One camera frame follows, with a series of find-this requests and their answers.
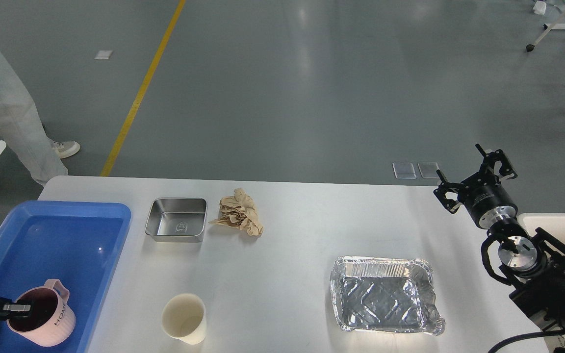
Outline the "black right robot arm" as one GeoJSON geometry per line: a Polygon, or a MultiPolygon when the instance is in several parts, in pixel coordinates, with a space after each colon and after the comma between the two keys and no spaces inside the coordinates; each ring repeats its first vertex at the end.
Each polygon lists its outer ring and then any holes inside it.
{"type": "Polygon", "coordinates": [[[498,342],[496,353],[527,339],[565,335],[565,244],[538,227],[534,235],[518,222],[518,208],[502,185],[517,174],[501,149],[476,148],[482,155],[477,172],[460,183],[447,181],[442,170],[434,195],[455,214],[464,206],[475,225],[487,232],[481,245],[482,264],[497,282],[514,287],[512,302],[539,331],[498,342]]]}

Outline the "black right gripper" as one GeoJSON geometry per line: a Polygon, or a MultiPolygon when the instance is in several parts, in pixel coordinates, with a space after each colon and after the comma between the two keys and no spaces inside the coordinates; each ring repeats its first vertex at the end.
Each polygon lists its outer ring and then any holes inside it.
{"type": "Polygon", "coordinates": [[[476,185],[480,187],[449,182],[442,170],[437,169],[439,184],[433,194],[450,214],[455,214],[464,204],[481,229],[489,229],[501,220],[515,220],[518,208],[501,185],[502,181],[516,179],[516,170],[503,150],[485,150],[480,144],[475,144],[475,148],[483,157],[475,173],[476,185]]]}

